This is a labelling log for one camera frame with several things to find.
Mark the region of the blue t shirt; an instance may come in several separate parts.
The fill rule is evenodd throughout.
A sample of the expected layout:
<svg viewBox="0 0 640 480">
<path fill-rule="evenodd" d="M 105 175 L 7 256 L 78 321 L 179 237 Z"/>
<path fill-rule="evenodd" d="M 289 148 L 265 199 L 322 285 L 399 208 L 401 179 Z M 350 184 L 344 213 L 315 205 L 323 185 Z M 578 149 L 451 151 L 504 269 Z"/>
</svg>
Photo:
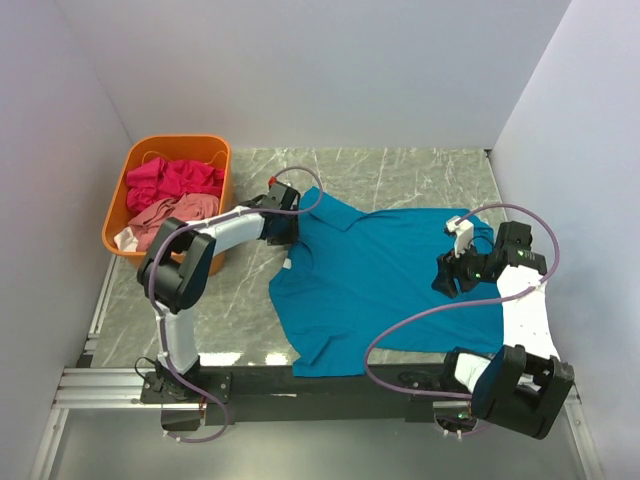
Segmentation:
<svg viewBox="0 0 640 480">
<path fill-rule="evenodd" d="M 299 239 L 269 294 L 299 357 L 297 377 L 358 376 L 369 344 L 394 324 L 450 304 L 432 287 L 437 258 L 452 249 L 446 222 L 463 209 L 366 213 L 310 188 Z"/>
</svg>

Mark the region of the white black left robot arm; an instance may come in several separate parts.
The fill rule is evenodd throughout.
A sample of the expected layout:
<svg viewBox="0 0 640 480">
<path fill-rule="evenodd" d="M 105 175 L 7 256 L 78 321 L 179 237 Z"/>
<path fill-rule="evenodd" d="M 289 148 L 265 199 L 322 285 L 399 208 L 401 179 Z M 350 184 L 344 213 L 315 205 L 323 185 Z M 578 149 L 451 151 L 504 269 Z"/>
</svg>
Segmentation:
<svg viewBox="0 0 640 480">
<path fill-rule="evenodd" d="M 269 190 L 214 217 L 165 220 L 139 266 L 137 280 L 150 300 L 157 324 L 156 372 L 176 401 L 193 399 L 200 388 L 194 307 L 204 293 L 213 259 L 247 242 L 289 245 L 298 236 L 301 194 L 275 179 Z"/>
</svg>

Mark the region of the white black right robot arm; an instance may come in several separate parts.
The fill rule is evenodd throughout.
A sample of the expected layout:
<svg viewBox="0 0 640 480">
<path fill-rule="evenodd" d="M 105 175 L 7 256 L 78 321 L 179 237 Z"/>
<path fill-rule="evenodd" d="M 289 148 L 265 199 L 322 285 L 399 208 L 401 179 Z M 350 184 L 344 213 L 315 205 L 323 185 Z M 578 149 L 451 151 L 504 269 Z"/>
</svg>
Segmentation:
<svg viewBox="0 0 640 480">
<path fill-rule="evenodd" d="M 531 249 L 530 226 L 516 221 L 501 223 L 488 253 L 477 250 L 470 221 L 453 217 L 445 231 L 454 247 L 438 257 L 433 289 L 454 299 L 481 283 L 496 285 L 504 300 L 504 342 L 494 355 L 455 348 L 445 357 L 440 390 L 452 399 L 468 392 L 472 416 L 543 439 L 574 384 L 574 369 L 551 338 L 546 259 Z"/>
</svg>

